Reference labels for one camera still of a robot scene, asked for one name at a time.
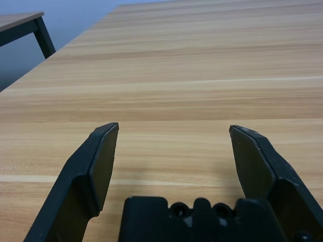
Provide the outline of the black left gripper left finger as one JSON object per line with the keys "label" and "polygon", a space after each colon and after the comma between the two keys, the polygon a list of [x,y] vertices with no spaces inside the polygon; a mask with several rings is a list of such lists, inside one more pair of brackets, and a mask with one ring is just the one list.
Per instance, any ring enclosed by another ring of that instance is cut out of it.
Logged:
{"label": "black left gripper left finger", "polygon": [[112,177],[119,125],[96,128],[65,163],[25,241],[82,241],[103,210]]}

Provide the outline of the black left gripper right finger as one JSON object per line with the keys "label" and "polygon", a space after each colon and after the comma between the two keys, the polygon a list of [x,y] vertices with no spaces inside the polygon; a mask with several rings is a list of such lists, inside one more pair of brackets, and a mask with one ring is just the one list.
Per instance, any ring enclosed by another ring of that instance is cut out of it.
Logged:
{"label": "black left gripper right finger", "polygon": [[265,199],[289,241],[322,241],[322,208],[294,168],[260,133],[238,125],[229,133],[245,197]]}

